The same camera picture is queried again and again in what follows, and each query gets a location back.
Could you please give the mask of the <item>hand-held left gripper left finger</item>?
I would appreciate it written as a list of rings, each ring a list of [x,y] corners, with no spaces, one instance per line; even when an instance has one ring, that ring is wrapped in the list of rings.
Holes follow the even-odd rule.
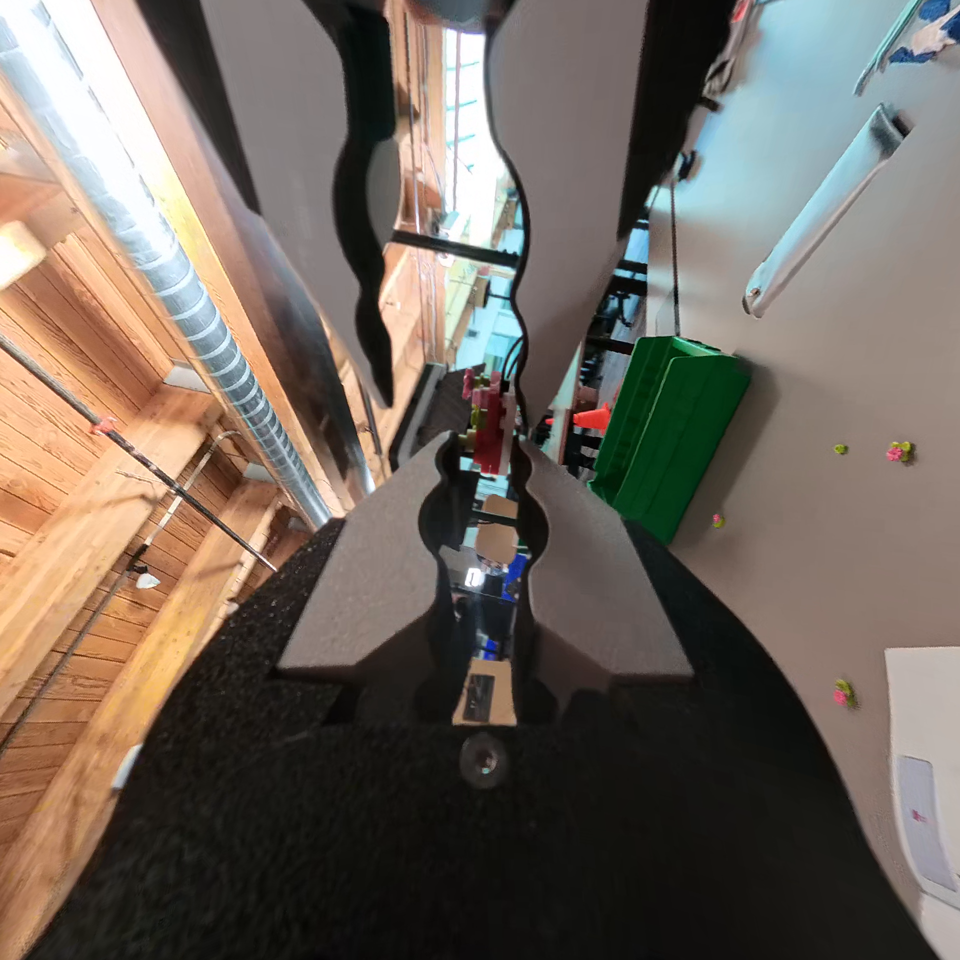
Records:
[[[433,438],[346,518],[276,665],[297,679],[426,679],[449,618],[440,549],[454,527],[452,431]]]

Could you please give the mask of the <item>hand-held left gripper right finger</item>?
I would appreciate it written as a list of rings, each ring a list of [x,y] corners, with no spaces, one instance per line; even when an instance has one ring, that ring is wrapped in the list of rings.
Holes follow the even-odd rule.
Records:
[[[628,530],[606,502],[519,443],[524,492],[545,521],[526,595],[534,621],[533,676],[554,698],[643,683],[683,683],[694,670]]]

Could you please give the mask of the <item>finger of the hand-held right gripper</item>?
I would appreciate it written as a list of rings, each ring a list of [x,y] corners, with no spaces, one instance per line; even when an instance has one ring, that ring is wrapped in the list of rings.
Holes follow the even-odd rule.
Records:
[[[512,300],[529,423],[551,408],[626,250],[618,225],[648,6],[515,2],[488,38],[491,133],[524,216]]]
[[[384,2],[200,7],[270,234],[378,405],[395,401],[379,298],[400,211]]]

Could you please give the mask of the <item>pink red lego model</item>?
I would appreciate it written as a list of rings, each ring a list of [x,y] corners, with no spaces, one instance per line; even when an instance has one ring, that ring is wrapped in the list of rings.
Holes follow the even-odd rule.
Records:
[[[485,476],[508,475],[519,425],[513,381],[499,370],[469,367],[463,373],[462,399],[469,403],[469,422],[459,436],[461,456]]]

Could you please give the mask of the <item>green plastic bin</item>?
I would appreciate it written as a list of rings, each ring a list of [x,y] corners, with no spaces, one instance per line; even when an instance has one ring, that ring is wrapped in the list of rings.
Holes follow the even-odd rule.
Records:
[[[702,342],[637,339],[588,487],[670,545],[750,382],[744,361]]]

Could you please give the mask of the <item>clear plastic bag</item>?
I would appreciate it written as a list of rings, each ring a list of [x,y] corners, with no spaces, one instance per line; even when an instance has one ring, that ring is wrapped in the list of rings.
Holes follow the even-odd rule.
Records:
[[[753,271],[741,304],[760,319],[888,165],[909,134],[900,114],[879,104],[804,207]]]

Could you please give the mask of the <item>black ceiling rod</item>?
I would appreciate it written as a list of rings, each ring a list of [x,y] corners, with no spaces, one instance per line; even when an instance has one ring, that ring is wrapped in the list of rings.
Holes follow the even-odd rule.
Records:
[[[193,510],[208,520],[216,529],[225,534],[234,544],[239,546],[246,554],[270,573],[276,573],[277,567],[274,566],[257,548],[252,546],[240,534],[237,534],[231,527],[218,518],[201,501],[194,497],[189,490],[174,477],[170,476],[161,469],[155,462],[148,458],[140,449],[134,446],[113,426],[113,421],[103,418],[96,414],[85,402],[80,400],[76,394],[67,389],[58,379],[46,371],[37,361],[35,361],[26,351],[19,347],[6,334],[1,334],[1,350],[19,367],[29,373],[39,383],[43,384],[48,390],[55,394],[60,400],[66,403],[74,412],[80,415],[90,426],[90,431],[96,436],[101,436],[112,442],[117,448],[122,450],[126,456],[137,462],[152,477],[173,493],[183,503],[188,504]]]

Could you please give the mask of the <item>plastic bag with blue print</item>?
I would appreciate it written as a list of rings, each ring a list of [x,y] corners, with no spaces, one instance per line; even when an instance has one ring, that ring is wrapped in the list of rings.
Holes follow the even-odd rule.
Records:
[[[959,2],[907,2],[861,71],[852,95],[861,97],[890,65],[924,65],[958,46]]]

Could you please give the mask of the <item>white instruction booklet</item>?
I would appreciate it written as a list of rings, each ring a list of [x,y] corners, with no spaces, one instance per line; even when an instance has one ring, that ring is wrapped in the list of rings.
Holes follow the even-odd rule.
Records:
[[[959,648],[884,652],[898,839],[919,888],[920,931],[959,957]]]

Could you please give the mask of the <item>silver ventilation duct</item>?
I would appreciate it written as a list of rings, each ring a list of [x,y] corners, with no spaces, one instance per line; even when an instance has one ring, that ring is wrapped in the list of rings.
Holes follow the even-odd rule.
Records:
[[[2,75],[307,522],[332,518],[294,441],[42,2],[2,2]]]

